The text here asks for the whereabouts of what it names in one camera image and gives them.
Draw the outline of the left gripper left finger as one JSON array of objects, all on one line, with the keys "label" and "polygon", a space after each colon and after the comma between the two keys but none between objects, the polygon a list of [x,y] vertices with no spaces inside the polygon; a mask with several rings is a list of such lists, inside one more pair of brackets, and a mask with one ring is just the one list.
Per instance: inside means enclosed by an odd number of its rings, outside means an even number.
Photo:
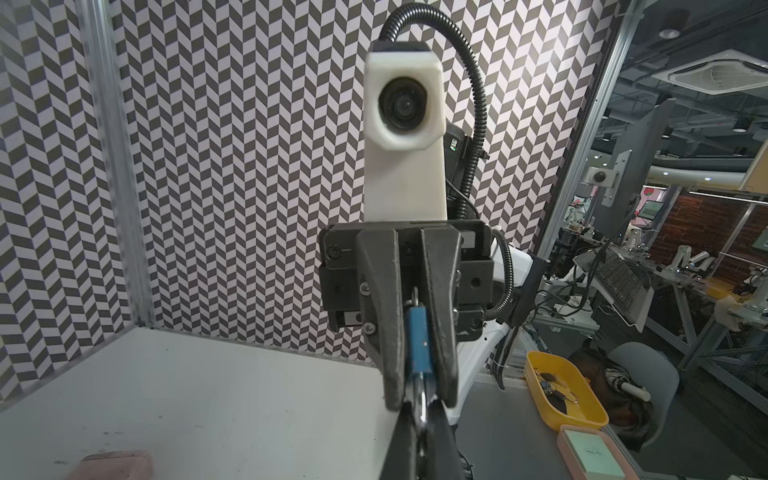
[{"label": "left gripper left finger", "polygon": [[419,429],[413,402],[406,402],[398,415],[380,471],[380,480],[419,478]]}]

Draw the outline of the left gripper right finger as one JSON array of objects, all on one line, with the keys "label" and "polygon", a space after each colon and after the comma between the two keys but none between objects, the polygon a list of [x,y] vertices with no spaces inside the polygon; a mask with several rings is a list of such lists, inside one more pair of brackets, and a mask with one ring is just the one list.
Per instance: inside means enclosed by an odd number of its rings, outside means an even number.
[{"label": "left gripper right finger", "polygon": [[454,433],[440,400],[434,400],[427,410],[425,470],[425,478],[428,480],[465,478]]}]

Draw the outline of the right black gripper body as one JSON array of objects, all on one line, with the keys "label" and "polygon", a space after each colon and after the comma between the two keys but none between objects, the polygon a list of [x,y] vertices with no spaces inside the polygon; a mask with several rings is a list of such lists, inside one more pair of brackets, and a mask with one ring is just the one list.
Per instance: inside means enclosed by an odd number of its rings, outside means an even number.
[{"label": "right black gripper body", "polygon": [[476,340],[492,308],[492,229],[481,220],[336,224],[318,235],[323,309],[332,331],[360,327],[383,375],[387,409],[406,394],[406,303],[427,308],[436,395],[459,403],[457,345]]}]

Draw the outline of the blue padlock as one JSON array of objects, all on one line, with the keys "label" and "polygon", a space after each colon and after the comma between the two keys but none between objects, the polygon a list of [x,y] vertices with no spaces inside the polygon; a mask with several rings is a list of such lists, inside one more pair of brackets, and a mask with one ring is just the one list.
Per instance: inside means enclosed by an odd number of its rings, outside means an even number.
[{"label": "blue padlock", "polygon": [[411,405],[416,433],[423,436],[428,427],[435,378],[427,308],[420,301],[417,287],[413,287],[411,298],[406,303],[404,320],[407,340],[406,398]]}]

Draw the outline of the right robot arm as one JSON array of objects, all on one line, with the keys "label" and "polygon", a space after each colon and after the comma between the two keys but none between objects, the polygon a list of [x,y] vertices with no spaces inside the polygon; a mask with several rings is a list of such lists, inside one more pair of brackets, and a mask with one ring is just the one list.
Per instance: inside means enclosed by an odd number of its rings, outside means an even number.
[{"label": "right robot arm", "polygon": [[[414,25],[440,33],[470,80],[474,126],[458,180],[445,167],[442,63],[401,39]],[[329,326],[361,330],[390,411],[434,400],[456,421],[485,360],[532,310],[544,261],[511,247],[470,198],[487,121],[483,73],[461,29],[425,3],[391,12],[364,64],[363,218],[317,237]]]}]

